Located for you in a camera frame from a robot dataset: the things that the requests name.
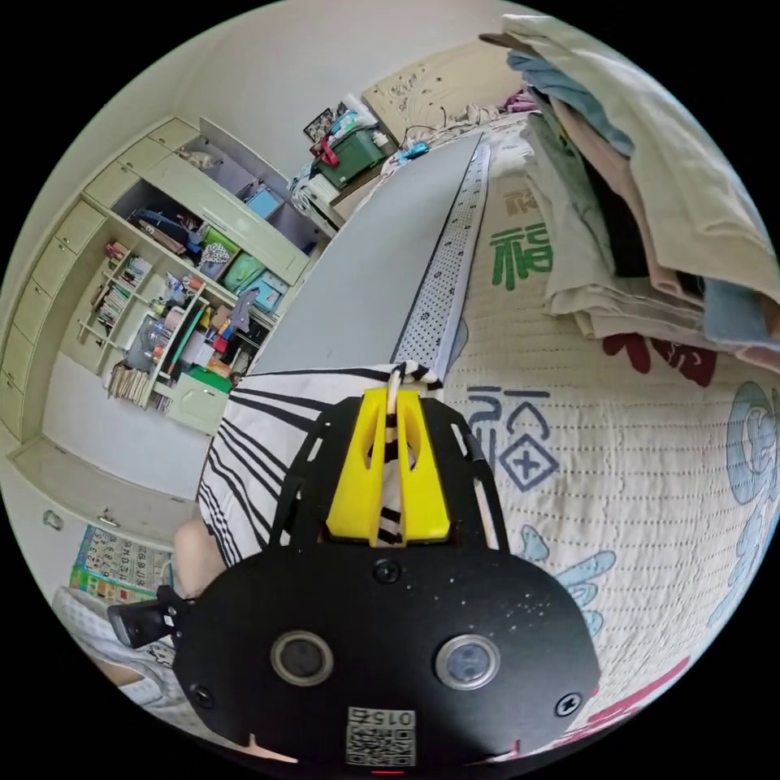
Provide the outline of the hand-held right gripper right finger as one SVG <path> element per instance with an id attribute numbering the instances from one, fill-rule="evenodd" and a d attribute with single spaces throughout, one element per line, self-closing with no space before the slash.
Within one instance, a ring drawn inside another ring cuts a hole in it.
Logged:
<path id="1" fill-rule="evenodd" d="M 418 392 L 398 393 L 396 422 L 403 543 L 444 542 L 449 537 L 449 515 Z"/>

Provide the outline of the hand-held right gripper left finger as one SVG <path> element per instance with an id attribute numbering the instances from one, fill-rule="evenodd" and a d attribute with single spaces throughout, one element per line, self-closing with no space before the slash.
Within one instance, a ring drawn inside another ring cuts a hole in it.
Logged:
<path id="1" fill-rule="evenodd" d="M 349 420 L 340 476 L 328 511 L 328 533 L 339 540 L 376 544 L 384 485 L 388 390 L 371 389 L 349 400 Z"/>

